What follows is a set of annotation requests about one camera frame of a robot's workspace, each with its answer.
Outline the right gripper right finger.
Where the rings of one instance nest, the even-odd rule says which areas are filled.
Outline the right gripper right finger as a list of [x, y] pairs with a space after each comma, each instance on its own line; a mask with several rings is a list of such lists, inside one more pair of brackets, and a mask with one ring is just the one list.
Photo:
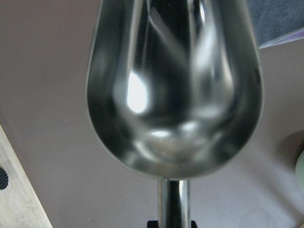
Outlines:
[[192, 221], [190, 222], [190, 227], [191, 227], [191, 228], [197, 228], [197, 224], [196, 224], [196, 222], [195, 222], [194, 220], [192, 220]]

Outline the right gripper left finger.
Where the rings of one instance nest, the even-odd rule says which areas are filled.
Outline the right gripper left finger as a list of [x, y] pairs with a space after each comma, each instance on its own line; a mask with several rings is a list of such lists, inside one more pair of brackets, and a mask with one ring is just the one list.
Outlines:
[[159, 228], [159, 223], [157, 220], [149, 220], [147, 222], [147, 228]]

